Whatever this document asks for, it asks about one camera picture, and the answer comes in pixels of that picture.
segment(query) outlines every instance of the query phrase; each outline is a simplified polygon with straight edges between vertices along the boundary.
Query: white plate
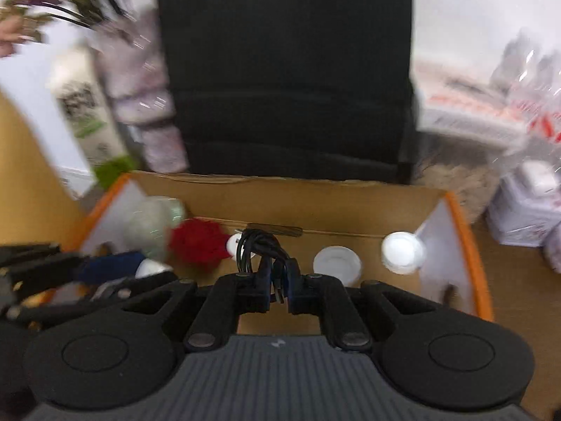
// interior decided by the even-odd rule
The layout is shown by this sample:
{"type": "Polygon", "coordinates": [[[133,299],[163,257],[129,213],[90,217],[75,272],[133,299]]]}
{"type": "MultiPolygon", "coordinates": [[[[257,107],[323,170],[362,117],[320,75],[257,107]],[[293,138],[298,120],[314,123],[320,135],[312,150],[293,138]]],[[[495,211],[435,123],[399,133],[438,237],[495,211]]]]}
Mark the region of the white plate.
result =
{"type": "Polygon", "coordinates": [[[315,273],[337,277],[345,286],[352,286],[358,281],[362,268],[358,255],[347,247],[326,247],[313,259],[315,273]]]}

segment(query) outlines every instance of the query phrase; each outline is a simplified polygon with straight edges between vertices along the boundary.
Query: red fuzzy object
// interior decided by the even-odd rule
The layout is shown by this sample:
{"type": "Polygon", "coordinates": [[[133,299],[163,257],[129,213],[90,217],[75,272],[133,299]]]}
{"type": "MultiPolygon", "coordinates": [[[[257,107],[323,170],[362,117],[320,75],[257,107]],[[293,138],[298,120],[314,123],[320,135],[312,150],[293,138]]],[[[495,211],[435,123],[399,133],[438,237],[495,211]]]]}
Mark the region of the red fuzzy object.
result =
{"type": "Polygon", "coordinates": [[[217,222],[190,218],[172,230],[169,248],[184,263],[211,270],[230,257],[226,251],[229,237],[217,222]]]}

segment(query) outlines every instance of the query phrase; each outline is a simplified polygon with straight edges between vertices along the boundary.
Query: yellow surface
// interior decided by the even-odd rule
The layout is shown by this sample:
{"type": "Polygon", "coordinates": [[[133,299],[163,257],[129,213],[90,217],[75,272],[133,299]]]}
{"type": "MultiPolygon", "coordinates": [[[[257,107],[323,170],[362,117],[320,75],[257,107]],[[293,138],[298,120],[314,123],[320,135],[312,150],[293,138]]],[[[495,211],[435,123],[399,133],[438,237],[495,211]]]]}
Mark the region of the yellow surface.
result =
{"type": "Polygon", "coordinates": [[[0,93],[0,245],[64,244],[83,218],[21,115],[0,93]]]}

